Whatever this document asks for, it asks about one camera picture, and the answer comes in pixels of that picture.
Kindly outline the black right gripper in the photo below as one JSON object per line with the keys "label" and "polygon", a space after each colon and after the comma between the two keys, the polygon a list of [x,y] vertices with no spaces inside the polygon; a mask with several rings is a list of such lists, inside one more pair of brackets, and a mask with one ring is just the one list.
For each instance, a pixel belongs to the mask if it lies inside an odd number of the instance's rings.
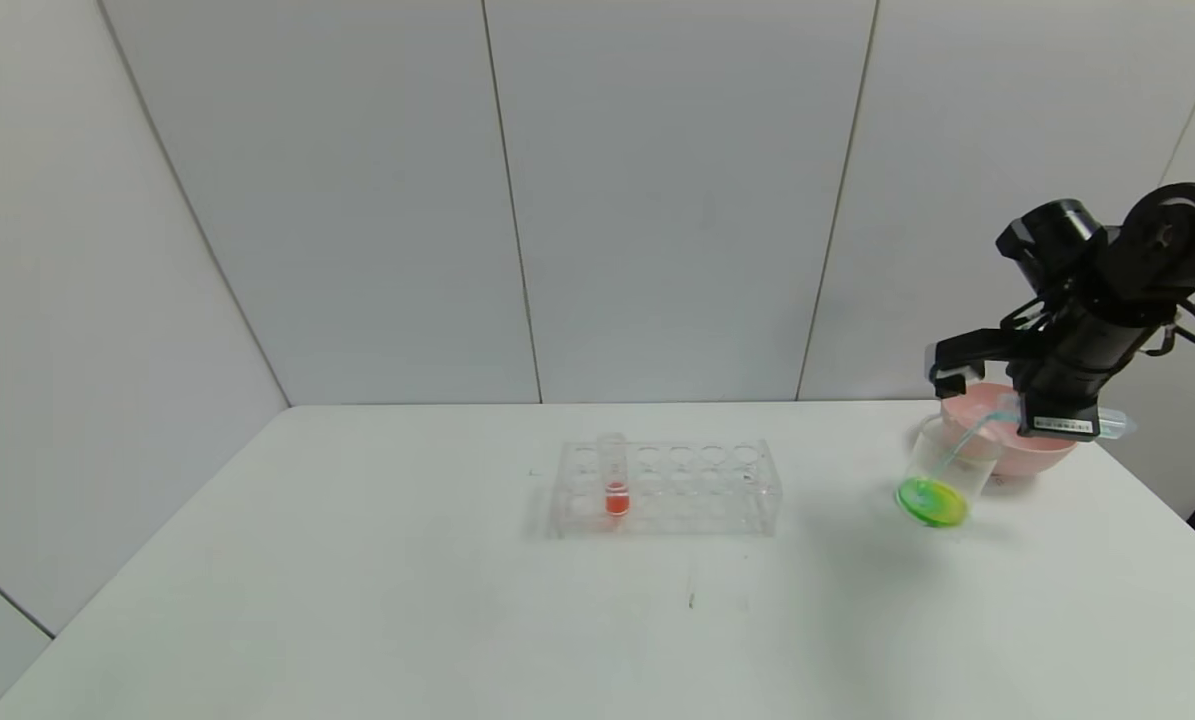
{"label": "black right gripper", "polygon": [[1146,340],[1146,327],[1101,316],[1055,318],[1009,367],[1018,436],[1072,442],[1126,437],[1135,424],[1123,411],[1104,410],[1101,390]]}

